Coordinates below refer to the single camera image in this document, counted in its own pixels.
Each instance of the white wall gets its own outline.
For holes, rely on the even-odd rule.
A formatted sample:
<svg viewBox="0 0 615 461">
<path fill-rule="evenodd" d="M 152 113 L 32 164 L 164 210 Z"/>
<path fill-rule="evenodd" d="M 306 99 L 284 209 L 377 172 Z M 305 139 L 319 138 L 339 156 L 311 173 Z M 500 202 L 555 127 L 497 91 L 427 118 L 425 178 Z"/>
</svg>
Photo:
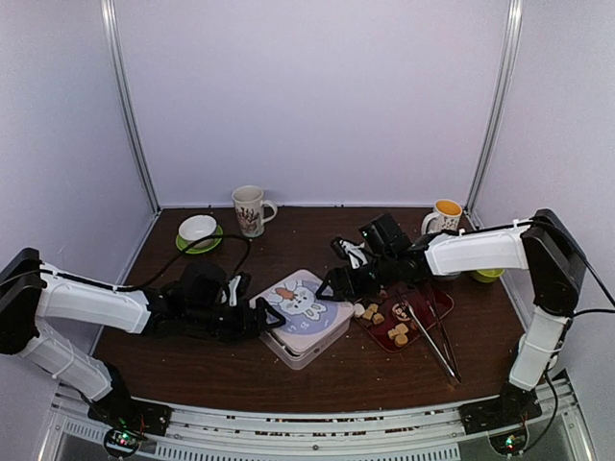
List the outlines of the white wall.
<svg viewBox="0 0 615 461">
<path fill-rule="evenodd" d="M 117 2 L 163 206 L 467 197 L 507 17 L 488 0 Z"/>
<path fill-rule="evenodd" d="M 23 247 L 116 281 L 151 221 L 97 0 L 0 2 L 0 266 Z M 62 323 L 81 347 L 97 328 Z M 56 387 L 0 356 L 0 457 L 34 459 Z"/>
<path fill-rule="evenodd" d="M 487 225 L 551 207 L 615 292 L 615 3 L 525 2 L 504 123 L 478 212 Z M 607 306 L 585 278 L 579 308 Z M 513 280 L 531 307 L 529 278 Z M 575 321 L 563 361 L 599 459 L 612 459 L 615 316 Z"/>
</svg>

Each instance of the mug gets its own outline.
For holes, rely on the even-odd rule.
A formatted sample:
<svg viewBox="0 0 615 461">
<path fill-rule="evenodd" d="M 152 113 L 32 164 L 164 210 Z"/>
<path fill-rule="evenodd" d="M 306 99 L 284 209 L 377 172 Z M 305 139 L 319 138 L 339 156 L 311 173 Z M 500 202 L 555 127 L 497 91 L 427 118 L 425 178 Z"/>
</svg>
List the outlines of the mug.
<svg viewBox="0 0 615 461">
<path fill-rule="evenodd" d="M 461 219 L 463 208 L 452 200 L 438 200 L 433 207 L 433 213 L 423 220 L 421 234 L 440 232 L 444 229 L 456 231 Z"/>
<path fill-rule="evenodd" d="M 255 185 L 244 185 L 233 192 L 234 211 L 241 233 L 246 237 L 258 237 L 268 223 L 278 214 L 278 207 L 270 200 L 263 200 L 264 190 Z M 273 214 L 264 218 L 264 207 L 269 206 Z"/>
</svg>

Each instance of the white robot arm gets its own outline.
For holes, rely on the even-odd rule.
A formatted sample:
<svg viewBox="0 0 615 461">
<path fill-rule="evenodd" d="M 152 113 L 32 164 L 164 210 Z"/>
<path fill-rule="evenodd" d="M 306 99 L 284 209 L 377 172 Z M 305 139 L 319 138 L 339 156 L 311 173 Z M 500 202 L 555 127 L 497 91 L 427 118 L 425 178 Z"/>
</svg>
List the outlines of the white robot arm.
<svg viewBox="0 0 615 461">
<path fill-rule="evenodd" d="M 149 433 L 163 435 L 170 408 L 133 400 L 117 369 L 77 349 L 47 319 L 79 320 L 132 334 L 206 333 L 230 342 L 284 323 L 265 300 L 251 308 L 241 299 L 249 281 L 240 273 L 226 282 L 218 266 L 192 263 L 162 291 L 114 286 L 62 273 L 41 262 L 36 250 L 24 249 L 0 273 L 0 353 L 26 358 L 77 389 L 93 419 L 113 426 L 123 422 L 129 429 L 141 427 L 143 419 Z M 277 321 L 268 321 L 268 314 Z"/>
<path fill-rule="evenodd" d="M 534 388 L 561 349 L 585 273 L 581 249 L 555 214 L 543 209 L 511 225 L 424 235 L 413 244 L 388 213 L 360 231 L 377 256 L 365 258 L 359 267 L 331 269 L 318 290 L 321 299 L 353 301 L 374 296 L 394 282 L 414 284 L 431 276 L 478 269 L 529 270 L 534 314 L 501 395 L 464 405 L 460 411 L 468 433 L 516 424 L 526 412 L 530 417 L 539 415 Z M 343 239 L 332 241 L 333 250 L 350 259 L 342 254 L 339 241 Z M 324 295 L 327 288 L 333 295 Z"/>
</svg>

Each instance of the red tray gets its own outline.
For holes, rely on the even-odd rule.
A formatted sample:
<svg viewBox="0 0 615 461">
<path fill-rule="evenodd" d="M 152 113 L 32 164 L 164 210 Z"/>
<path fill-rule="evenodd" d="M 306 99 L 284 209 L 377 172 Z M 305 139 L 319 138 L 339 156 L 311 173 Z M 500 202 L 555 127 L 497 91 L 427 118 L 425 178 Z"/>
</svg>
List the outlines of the red tray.
<svg viewBox="0 0 615 461">
<path fill-rule="evenodd" d="M 429 303 L 431 303 L 430 299 L 435 299 L 435 308 L 438 314 L 440 314 L 440 318 L 446 317 L 455 306 L 453 298 L 428 283 L 424 283 L 417 288 L 409 289 L 405 284 L 398 283 L 386 290 L 386 297 L 382 296 L 375 301 L 361 300 L 361 303 L 366 308 L 372 302 L 380 306 L 378 311 L 384 316 L 384 322 L 381 324 L 374 325 L 371 321 L 365 320 L 362 317 L 355 318 L 355 320 L 357 320 L 370 336 L 372 336 L 372 338 L 374 338 L 387 352 L 403 351 L 421 337 L 421 332 L 412 328 L 412 321 L 409 316 L 403 312 L 402 309 L 396 308 L 399 304 L 398 294 L 412 305 L 414 313 L 427 330 L 435 325 L 435 319 L 433 315 L 431 315 L 429 309 Z M 407 344 L 400 348 L 395 346 L 395 342 L 388 337 L 388 331 L 398 324 L 405 324 L 408 327 L 408 333 L 406 333 L 408 339 Z"/>
</svg>

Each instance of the tongs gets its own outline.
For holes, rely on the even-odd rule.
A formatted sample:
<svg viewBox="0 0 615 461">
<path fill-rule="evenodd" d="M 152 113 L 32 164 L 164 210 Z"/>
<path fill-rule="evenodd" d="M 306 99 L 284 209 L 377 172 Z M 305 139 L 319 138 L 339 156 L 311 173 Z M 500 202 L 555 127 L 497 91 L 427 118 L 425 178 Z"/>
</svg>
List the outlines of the tongs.
<svg viewBox="0 0 615 461">
<path fill-rule="evenodd" d="M 434 295 L 433 295 L 433 292 L 431 291 L 431 287 L 428 286 L 428 288 L 431 292 L 430 297 L 434 300 Z M 426 300 L 427 306 L 430 309 L 431 315 L 435 319 L 435 322 L 438 326 L 438 331 L 440 332 L 440 337 L 442 339 L 442 346 L 443 346 L 444 353 L 438 348 L 437 344 L 435 344 L 435 342 L 433 341 L 433 338 L 431 338 L 427 329 L 423 326 L 423 324 L 419 320 L 418 316 L 414 312 L 414 308 L 412 307 L 412 304 L 410 304 L 407 300 L 405 300 L 404 297 L 399 292 L 397 293 L 397 299 L 400 303 L 400 306 L 403 306 L 406 309 L 407 313 L 412 318 L 414 325 L 416 325 L 416 327 L 419 329 L 421 334 L 425 336 L 425 339 L 427 339 L 427 342 L 430 345 L 431 351 L 434 353 L 435 358 L 437 358 L 438 363 L 442 367 L 444 374 L 449 380 L 449 383 L 453 387 L 458 386 L 461 383 L 461 375 L 459 374 L 459 369 L 457 367 L 455 355 L 453 354 L 453 348 L 451 347 L 451 341 L 449 339 L 449 335 L 447 334 L 446 329 L 444 329 L 444 325 L 442 324 L 442 318 L 440 317 L 440 314 L 438 313 L 436 307 L 434 305 L 431 305 L 430 300 Z"/>
</svg>

